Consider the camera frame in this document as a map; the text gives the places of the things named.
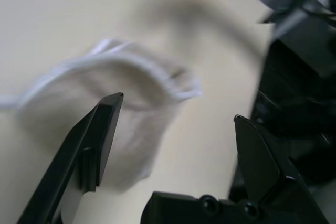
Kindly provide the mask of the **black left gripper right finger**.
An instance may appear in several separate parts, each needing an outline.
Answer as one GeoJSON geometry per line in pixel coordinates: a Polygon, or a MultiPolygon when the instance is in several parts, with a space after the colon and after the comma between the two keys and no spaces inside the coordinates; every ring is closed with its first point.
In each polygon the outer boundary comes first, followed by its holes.
{"type": "Polygon", "coordinates": [[[238,166],[249,200],[290,214],[297,223],[327,223],[276,137],[241,115],[234,122],[238,166]]]}

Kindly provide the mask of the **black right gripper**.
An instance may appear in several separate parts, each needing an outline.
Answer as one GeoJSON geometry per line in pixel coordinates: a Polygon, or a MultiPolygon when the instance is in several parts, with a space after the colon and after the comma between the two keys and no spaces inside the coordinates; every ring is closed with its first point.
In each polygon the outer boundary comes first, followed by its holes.
{"type": "Polygon", "coordinates": [[[335,30],[316,17],[276,26],[250,118],[309,185],[335,180],[335,30]]]}

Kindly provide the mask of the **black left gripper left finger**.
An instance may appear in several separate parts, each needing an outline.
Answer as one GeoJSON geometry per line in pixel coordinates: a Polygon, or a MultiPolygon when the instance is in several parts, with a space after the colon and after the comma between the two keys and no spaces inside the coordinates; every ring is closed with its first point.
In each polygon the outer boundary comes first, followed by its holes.
{"type": "Polygon", "coordinates": [[[87,192],[101,184],[123,102],[109,95],[68,133],[18,223],[73,223],[87,192]]]}

